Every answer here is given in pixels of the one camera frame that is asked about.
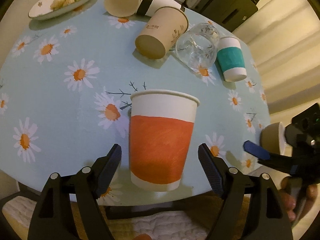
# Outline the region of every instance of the teal and white paper cup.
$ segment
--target teal and white paper cup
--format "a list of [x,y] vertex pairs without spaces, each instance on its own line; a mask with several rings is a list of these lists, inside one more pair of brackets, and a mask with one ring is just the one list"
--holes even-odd
[[227,82],[236,82],[247,77],[240,42],[236,37],[222,37],[217,58]]

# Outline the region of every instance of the table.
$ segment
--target table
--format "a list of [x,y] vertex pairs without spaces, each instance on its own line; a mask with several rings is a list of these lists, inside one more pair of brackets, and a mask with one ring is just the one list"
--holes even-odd
[[[209,22],[232,35],[191,10],[186,15],[191,27]],[[74,174],[118,143],[121,165],[98,203],[141,205],[211,190],[197,159],[204,142],[243,173],[259,167],[242,144],[258,143],[270,118],[247,46],[241,43],[248,79],[228,83],[218,63],[194,73],[174,51],[161,60],[140,55],[134,40],[147,21],[110,16],[103,0],[90,0],[61,17],[30,22],[0,70],[1,170],[41,191],[51,173]],[[144,89],[180,91],[201,102],[181,184],[171,192],[144,191],[130,181],[130,94]]]

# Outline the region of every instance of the teal band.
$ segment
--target teal band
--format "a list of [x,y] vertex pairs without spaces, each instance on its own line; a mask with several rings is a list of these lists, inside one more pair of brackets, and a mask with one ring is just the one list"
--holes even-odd
[[223,72],[235,67],[245,67],[242,51],[237,47],[219,50],[217,58]]

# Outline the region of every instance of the black stripe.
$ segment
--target black stripe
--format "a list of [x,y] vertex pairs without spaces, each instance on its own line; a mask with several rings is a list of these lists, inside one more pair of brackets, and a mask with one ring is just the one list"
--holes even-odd
[[146,15],[146,13],[149,10],[149,7],[150,7],[152,1],[153,0],[142,0],[140,6],[138,8],[137,14],[138,15]]

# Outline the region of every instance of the silver screw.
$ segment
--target silver screw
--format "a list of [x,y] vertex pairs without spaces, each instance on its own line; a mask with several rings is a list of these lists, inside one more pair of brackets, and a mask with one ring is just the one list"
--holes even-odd
[[91,171],[91,168],[90,167],[84,167],[82,168],[82,173],[89,173]]
[[231,168],[229,168],[229,172],[232,173],[232,174],[237,174],[238,170],[235,167],[231,167]]
[[269,174],[266,174],[266,173],[263,173],[263,174],[262,174],[262,177],[263,177],[264,179],[270,179]]
[[50,179],[56,179],[58,177],[58,173],[52,173],[50,175]]

